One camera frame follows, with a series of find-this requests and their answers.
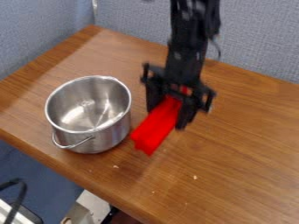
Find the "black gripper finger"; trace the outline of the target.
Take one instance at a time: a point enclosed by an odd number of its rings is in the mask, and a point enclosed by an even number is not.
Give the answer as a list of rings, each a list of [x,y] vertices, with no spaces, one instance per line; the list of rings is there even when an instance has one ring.
[[[145,83],[145,106],[151,112],[164,99],[164,84],[156,81]]]
[[[177,113],[175,128],[183,130],[187,124],[192,121],[201,108],[201,103],[195,97],[185,97],[181,101],[181,106]]]

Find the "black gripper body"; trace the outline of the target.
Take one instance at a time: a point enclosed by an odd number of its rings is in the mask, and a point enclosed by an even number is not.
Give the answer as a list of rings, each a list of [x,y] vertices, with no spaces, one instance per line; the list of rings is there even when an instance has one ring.
[[[143,64],[140,81],[144,86],[148,81],[163,83],[164,97],[169,95],[180,102],[185,97],[195,97],[201,103],[199,110],[208,112],[216,92],[201,81],[204,55],[205,52],[191,49],[169,51],[164,66]]]

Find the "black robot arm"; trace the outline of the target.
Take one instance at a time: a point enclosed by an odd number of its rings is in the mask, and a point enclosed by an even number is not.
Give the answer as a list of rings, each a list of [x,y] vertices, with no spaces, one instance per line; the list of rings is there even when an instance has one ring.
[[[220,33],[220,0],[169,0],[171,37],[164,66],[143,64],[145,107],[153,110],[171,96],[179,101],[173,127],[185,128],[196,114],[211,110],[215,90],[201,81],[208,45]]]

